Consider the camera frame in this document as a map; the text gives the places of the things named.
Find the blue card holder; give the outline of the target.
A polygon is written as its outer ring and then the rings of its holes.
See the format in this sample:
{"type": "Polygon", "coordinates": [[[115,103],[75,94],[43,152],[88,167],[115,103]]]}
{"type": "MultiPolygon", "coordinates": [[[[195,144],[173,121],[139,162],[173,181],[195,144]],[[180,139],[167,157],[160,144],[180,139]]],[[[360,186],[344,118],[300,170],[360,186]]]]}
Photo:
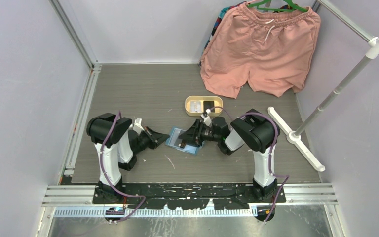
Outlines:
{"type": "Polygon", "coordinates": [[[166,140],[165,145],[190,155],[197,155],[202,147],[191,145],[183,139],[180,139],[179,136],[183,133],[183,129],[173,127],[169,133],[169,138],[166,140]]]}

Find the dark card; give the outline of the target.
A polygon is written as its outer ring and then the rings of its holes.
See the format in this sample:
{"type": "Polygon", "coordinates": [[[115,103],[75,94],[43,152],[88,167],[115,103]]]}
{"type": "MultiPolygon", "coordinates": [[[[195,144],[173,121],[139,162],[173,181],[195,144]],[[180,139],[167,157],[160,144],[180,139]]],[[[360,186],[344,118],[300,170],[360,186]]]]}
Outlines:
{"type": "Polygon", "coordinates": [[[194,151],[194,148],[182,149],[182,148],[178,147],[179,135],[182,134],[183,132],[184,132],[184,130],[182,130],[182,129],[174,128],[172,130],[172,133],[171,133],[170,138],[167,141],[166,145],[168,145],[169,147],[172,147],[174,149],[177,149],[179,151],[190,153],[190,152],[194,151]]]}

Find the white credit card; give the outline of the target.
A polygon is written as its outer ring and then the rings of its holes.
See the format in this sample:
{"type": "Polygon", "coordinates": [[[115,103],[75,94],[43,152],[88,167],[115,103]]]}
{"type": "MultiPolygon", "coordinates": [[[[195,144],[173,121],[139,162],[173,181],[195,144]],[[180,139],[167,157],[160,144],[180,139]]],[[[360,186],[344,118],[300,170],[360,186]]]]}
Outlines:
{"type": "Polygon", "coordinates": [[[203,102],[199,100],[192,100],[189,103],[189,111],[191,113],[202,113],[203,110],[203,102]]]}

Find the beige oval tray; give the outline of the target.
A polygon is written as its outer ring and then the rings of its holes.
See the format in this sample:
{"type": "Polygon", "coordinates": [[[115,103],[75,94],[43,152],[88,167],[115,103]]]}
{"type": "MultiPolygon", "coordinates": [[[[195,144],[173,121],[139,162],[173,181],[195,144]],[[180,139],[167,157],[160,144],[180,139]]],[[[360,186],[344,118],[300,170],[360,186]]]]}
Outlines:
{"type": "Polygon", "coordinates": [[[207,109],[210,109],[210,116],[216,117],[223,112],[223,100],[218,96],[193,95],[185,99],[185,111],[189,116],[198,117],[207,109]]]}

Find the black credit card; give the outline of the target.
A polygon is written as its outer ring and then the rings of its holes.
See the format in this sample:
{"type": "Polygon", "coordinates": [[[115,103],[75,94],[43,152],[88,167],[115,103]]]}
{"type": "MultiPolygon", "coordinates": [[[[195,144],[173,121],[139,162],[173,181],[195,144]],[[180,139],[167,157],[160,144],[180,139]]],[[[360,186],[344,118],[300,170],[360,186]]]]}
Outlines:
{"type": "Polygon", "coordinates": [[[214,111],[214,107],[215,107],[215,101],[210,101],[210,100],[203,101],[204,110],[209,109],[210,111],[214,111]]]}

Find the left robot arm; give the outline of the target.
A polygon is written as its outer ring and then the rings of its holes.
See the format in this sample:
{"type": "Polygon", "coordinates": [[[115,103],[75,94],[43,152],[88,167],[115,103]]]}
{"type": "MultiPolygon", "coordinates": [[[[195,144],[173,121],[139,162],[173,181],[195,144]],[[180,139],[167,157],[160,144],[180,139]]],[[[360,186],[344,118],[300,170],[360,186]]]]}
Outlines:
{"type": "Polygon", "coordinates": [[[105,113],[92,118],[86,127],[98,152],[100,177],[96,191],[113,204],[124,197],[121,170],[130,171],[137,162],[137,154],[145,149],[154,150],[166,142],[168,134],[143,126],[142,119],[132,120],[105,113]]]}

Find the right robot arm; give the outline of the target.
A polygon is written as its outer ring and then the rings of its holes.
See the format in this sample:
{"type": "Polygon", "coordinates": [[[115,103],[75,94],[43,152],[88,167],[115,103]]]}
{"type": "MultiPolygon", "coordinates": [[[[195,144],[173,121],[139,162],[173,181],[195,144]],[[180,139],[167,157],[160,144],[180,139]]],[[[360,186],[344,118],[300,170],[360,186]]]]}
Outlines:
{"type": "Polygon", "coordinates": [[[251,109],[231,123],[223,117],[210,118],[208,112],[204,112],[179,135],[179,139],[196,147],[201,147],[205,141],[216,142],[225,155],[247,145],[254,155],[254,196],[257,201],[265,203],[277,188],[272,156],[279,135],[280,129],[273,120],[251,109]]]}

